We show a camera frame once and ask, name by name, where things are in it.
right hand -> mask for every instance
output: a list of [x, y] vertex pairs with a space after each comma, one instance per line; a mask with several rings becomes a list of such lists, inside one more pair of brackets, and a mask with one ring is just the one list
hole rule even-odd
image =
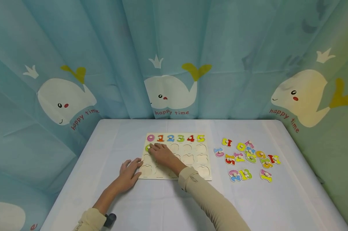
[[155, 145], [150, 143], [149, 153], [154, 156], [158, 164], [168, 168], [174, 158], [176, 158], [176, 156], [174, 156], [174, 154], [170, 151], [166, 144], [161, 143], [155, 143]]
[[183, 170], [186, 165], [182, 163], [179, 158], [174, 156], [170, 149], [165, 144], [155, 143], [155, 145], [150, 144], [149, 153], [154, 156], [157, 163], [169, 168], [177, 176]]

table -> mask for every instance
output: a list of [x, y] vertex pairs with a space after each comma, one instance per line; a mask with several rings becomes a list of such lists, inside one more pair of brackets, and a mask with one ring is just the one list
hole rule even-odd
[[[42, 231], [72, 230], [117, 176], [121, 163], [141, 157], [149, 132], [203, 132], [208, 143], [213, 187], [237, 208], [253, 231], [332, 230], [348, 226], [283, 124], [275, 120], [101, 120], [50, 211]], [[259, 176], [261, 163], [227, 165], [213, 152], [223, 138], [251, 140], [255, 149], [278, 155], [281, 165]], [[248, 168], [250, 180], [231, 182], [228, 171]], [[210, 220], [177, 181], [138, 180], [110, 208], [117, 215], [112, 230], [214, 230]]]

wooden number puzzle board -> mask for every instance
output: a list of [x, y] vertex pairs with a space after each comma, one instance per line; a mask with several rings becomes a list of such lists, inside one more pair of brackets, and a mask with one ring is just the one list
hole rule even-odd
[[193, 167], [205, 180], [212, 180], [206, 137], [205, 134], [200, 133], [147, 133], [143, 147], [140, 179], [178, 179], [174, 172], [158, 165], [153, 156], [148, 153], [150, 143], [166, 144], [185, 165]]

blue curtain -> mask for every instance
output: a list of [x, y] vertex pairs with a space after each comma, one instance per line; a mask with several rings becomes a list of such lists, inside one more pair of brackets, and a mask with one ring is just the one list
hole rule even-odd
[[348, 223], [348, 0], [0, 1], [1, 225], [103, 118], [278, 119]]

beige long sleeve shirt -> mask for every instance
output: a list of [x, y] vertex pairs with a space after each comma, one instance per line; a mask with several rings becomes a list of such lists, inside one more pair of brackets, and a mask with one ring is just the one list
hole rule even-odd
[[[234, 206], [212, 185], [199, 176], [192, 167], [186, 167], [179, 173], [179, 185], [192, 195], [196, 203], [214, 224], [216, 231], [250, 231]], [[74, 231], [99, 231], [106, 217], [97, 209], [88, 209], [79, 220]]]

